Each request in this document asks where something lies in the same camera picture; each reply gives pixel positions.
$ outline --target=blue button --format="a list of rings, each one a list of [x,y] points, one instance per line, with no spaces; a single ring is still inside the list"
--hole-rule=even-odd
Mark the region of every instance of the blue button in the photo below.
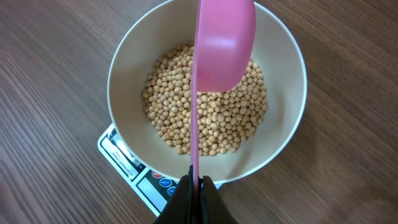
[[[159,181],[159,184],[162,187],[170,187],[172,185],[172,180],[168,178],[163,178]]]
[[[167,193],[168,193],[170,196],[173,195],[174,191],[175,191],[175,187],[171,187],[171,188],[167,189]]]

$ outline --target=bowl rim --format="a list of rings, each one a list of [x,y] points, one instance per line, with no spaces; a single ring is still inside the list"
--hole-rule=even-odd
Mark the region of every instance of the bowl rim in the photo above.
[[[116,51],[115,51],[115,53],[113,55],[112,62],[111,62],[111,65],[109,67],[109,72],[108,72],[108,81],[107,81],[107,84],[106,84],[106,97],[107,97],[107,102],[108,102],[109,115],[111,116],[112,123],[114,124],[114,127],[116,128],[116,131],[118,133],[120,133],[120,132],[119,132],[118,126],[114,122],[114,116],[113,116],[113,113],[112,113],[111,101],[110,101],[110,97],[109,97],[109,86],[110,86],[110,80],[111,80],[111,74],[112,74],[112,71],[113,71],[114,61],[116,60],[116,57],[119,54],[121,46],[123,45],[124,41],[126,41],[127,37],[130,35],[132,30],[135,28],[135,26],[137,26],[138,23],[140,23],[141,20],[143,20],[145,17],[147,17],[149,14],[151,14],[152,12],[157,10],[158,8],[160,8],[160,7],[162,7],[162,6],[166,5],[166,4],[169,4],[169,3],[173,2],[173,1],[175,1],[175,0],[168,0],[166,2],[163,2],[162,4],[159,4],[158,6],[154,7],[153,9],[151,9],[150,11],[145,13],[140,19],[138,19],[134,23],[134,25],[127,31],[127,33],[124,35],[123,39],[120,41],[120,43],[119,43],[119,45],[118,45],[118,47],[117,47],[117,49],[116,49]],[[294,133],[296,132],[296,130],[297,130],[297,128],[298,128],[298,126],[299,126],[299,124],[301,122],[301,119],[302,119],[302,116],[303,116],[303,112],[304,112],[304,109],[305,109],[305,103],[307,101],[307,94],[308,94],[308,90],[307,90],[307,71],[306,71],[306,68],[305,68],[304,58],[303,58],[303,55],[301,53],[299,45],[297,44],[296,40],[294,39],[294,36],[290,32],[290,30],[287,28],[287,26],[277,16],[275,16],[275,14],[273,14],[270,10],[268,10],[267,8],[265,8],[264,6],[262,6],[262,5],[260,5],[260,4],[256,3],[256,2],[254,3],[254,5],[255,5],[256,8],[258,8],[258,9],[264,11],[265,13],[267,13],[268,15],[270,15],[271,18],[273,18],[273,20],[275,20],[281,26],[281,28],[283,28],[283,30],[285,30],[286,34],[289,36],[290,41],[292,41],[292,43],[293,43],[293,45],[295,47],[295,50],[296,50],[296,52],[298,54],[298,57],[300,59],[300,66],[302,68],[302,74],[303,74],[303,98],[302,98],[302,103],[300,105],[300,111],[299,111],[297,120],[296,120],[291,132],[287,136],[287,138],[284,141],[284,143],[280,146],[280,148],[278,150],[276,150],[275,153],[273,153],[273,155],[271,155],[268,159],[266,159],[264,162],[260,163],[256,167],[253,167],[251,170],[249,170],[249,171],[247,171],[245,173],[242,173],[241,175],[238,175],[238,176],[233,177],[233,178],[217,180],[217,181],[215,181],[215,184],[223,184],[223,183],[227,183],[227,182],[232,182],[234,180],[238,180],[240,178],[248,176],[248,175],[254,173],[255,171],[259,170],[260,168],[264,167],[265,165],[267,165],[271,160],[273,160],[285,148],[287,143],[292,139]],[[121,134],[120,134],[120,137],[121,137],[121,140],[122,140],[123,144],[125,144],[126,147],[129,148],[129,146],[126,144],[126,142],[123,139],[123,137],[121,136]],[[158,173],[158,174],[160,174],[160,175],[162,175],[164,177],[170,178],[170,179],[172,179],[174,181],[177,181],[177,182],[180,180],[180,179],[176,179],[175,177],[167,175],[167,174],[161,172],[160,170],[154,169],[153,167],[149,166],[145,161],[143,161],[139,156],[137,156],[136,153],[134,153],[133,150],[130,149],[129,152],[135,158],[137,158],[141,163],[143,163],[146,167],[150,168],[152,171],[155,171],[156,173]]]

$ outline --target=red button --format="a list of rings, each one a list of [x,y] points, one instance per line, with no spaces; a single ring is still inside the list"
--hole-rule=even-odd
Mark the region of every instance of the red button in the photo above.
[[[162,178],[162,175],[152,171],[152,176],[155,177],[156,179]]]

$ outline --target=scale button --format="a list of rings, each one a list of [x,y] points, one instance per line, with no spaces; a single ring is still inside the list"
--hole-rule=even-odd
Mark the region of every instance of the scale button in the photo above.
[[[171,187],[171,188],[167,189],[167,193],[168,193],[170,196],[173,195],[174,191],[175,191],[175,187]]]
[[[159,184],[162,187],[170,187],[172,185],[172,180],[168,178],[163,178],[159,181]]]
[[[162,178],[162,175],[152,171],[152,176],[155,177],[156,179]]]

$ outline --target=brown wooden surface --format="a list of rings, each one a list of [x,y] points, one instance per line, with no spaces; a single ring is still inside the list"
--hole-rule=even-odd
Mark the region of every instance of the brown wooden surface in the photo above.
[[[108,68],[160,0],[2,0],[0,223],[151,223],[97,150]],[[398,223],[398,1],[262,0],[308,72],[268,166],[220,190],[240,223]]]

